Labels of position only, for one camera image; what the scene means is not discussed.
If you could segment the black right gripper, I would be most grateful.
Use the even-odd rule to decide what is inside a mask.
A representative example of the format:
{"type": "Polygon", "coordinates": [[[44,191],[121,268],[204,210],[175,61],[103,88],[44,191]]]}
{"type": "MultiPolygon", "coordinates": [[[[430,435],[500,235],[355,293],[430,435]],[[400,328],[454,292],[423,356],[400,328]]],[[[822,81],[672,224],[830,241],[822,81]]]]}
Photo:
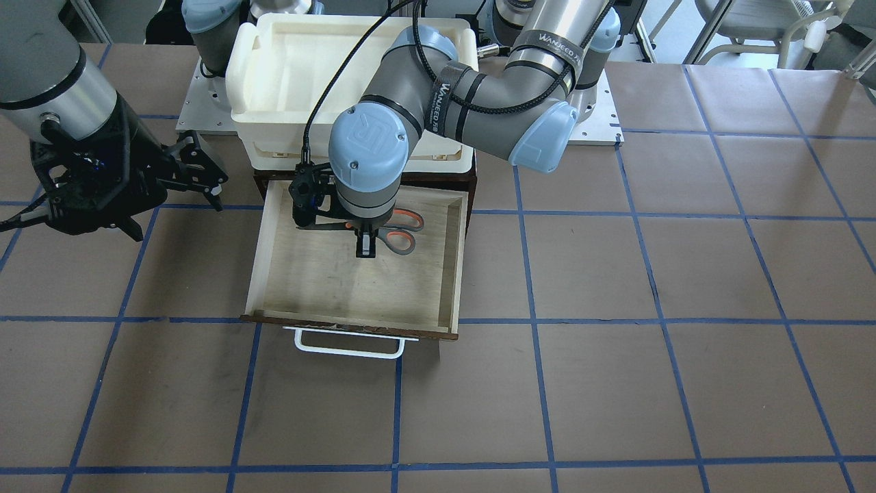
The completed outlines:
{"type": "Polygon", "coordinates": [[[181,132],[163,148],[122,97],[90,137],[32,141],[30,156],[46,192],[47,224],[69,235],[118,227],[141,241],[133,216],[165,202],[166,188],[199,192],[221,212],[219,194],[229,180],[219,155],[196,131],[181,132]],[[166,188],[157,180],[160,169],[166,188]]]}

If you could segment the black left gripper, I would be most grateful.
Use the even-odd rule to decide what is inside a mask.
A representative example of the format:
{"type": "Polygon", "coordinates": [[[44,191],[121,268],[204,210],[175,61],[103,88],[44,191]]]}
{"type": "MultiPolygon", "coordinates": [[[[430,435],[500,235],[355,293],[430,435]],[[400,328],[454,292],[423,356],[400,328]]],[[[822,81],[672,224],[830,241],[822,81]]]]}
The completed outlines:
{"type": "Polygon", "coordinates": [[[355,231],[357,242],[355,255],[357,258],[373,259],[376,258],[376,240],[378,240],[379,228],[390,220],[391,212],[385,212],[374,218],[362,218],[362,216],[354,216],[348,212],[344,213],[342,221],[345,222],[346,228],[355,231]]]}

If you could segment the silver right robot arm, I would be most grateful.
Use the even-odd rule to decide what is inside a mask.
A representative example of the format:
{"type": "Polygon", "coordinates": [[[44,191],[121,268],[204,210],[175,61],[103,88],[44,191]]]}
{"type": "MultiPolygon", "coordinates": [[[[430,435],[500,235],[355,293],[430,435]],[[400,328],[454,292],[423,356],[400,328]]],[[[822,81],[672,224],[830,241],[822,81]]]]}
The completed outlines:
{"type": "Polygon", "coordinates": [[[88,57],[47,1],[2,3],[2,115],[30,138],[44,190],[2,230],[44,223],[68,235],[117,228],[143,240],[134,216],[169,190],[215,210],[228,175],[196,131],[160,143],[88,57]]]}

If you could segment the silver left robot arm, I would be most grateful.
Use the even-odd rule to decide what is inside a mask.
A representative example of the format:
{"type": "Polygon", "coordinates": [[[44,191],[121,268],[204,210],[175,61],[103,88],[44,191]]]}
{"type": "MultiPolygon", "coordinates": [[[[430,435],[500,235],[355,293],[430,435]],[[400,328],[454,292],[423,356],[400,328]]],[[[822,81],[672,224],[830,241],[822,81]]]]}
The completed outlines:
{"type": "Polygon", "coordinates": [[[357,257],[375,256],[378,232],[425,132],[553,172],[579,118],[571,94],[586,75],[603,70],[587,49],[612,13],[610,1],[535,1],[498,76],[463,64],[454,44],[430,26],[400,32],[329,138],[334,199],[357,235],[357,257]]]}

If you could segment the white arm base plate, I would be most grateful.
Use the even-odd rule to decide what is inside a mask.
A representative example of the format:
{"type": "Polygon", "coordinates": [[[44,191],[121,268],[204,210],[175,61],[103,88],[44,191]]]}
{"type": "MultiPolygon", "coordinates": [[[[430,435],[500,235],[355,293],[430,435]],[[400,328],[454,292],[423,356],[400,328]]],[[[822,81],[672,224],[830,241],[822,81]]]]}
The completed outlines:
{"type": "Polygon", "coordinates": [[[195,64],[185,101],[179,112],[176,131],[194,130],[203,135],[235,135],[226,80],[209,76],[201,59],[195,64]]]}
{"type": "Polygon", "coordinates": [[[600,80],[594,86],[582,90],[576,88],[568,101],[578,109],[578,124],[567,141],[569,146],[613,146],[625,141],[606,72],[601,72],[600,80]]]}

